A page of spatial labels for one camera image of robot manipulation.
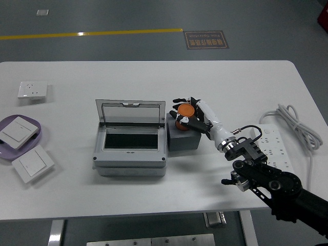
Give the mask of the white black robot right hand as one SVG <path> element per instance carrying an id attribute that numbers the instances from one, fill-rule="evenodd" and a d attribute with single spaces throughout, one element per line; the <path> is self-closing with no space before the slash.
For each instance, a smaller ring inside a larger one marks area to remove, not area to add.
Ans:
<path id="1" fill-rule="evenodd" d="M 226 130 L 221 121 L 208 104 L 201 99 L 193 97 L 177 98 L 170 115 L 184 128 L 205 134 L 209 140 L 214 141 L 215 148 L 226 153 L 237 145 L 233 133 Z"/>

